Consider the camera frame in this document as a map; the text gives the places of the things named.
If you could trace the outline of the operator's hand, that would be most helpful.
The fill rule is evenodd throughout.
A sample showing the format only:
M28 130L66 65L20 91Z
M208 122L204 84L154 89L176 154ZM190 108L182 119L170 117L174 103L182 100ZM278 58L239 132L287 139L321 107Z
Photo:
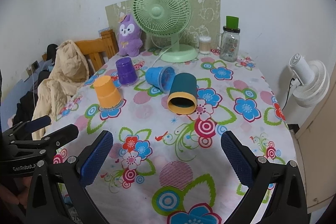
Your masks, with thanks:
M25 188L21 193L15 196L3 185L0 186L0 196L1 200L11 203L13 205L22 205L25 209L27 208L27 195L28 191Z

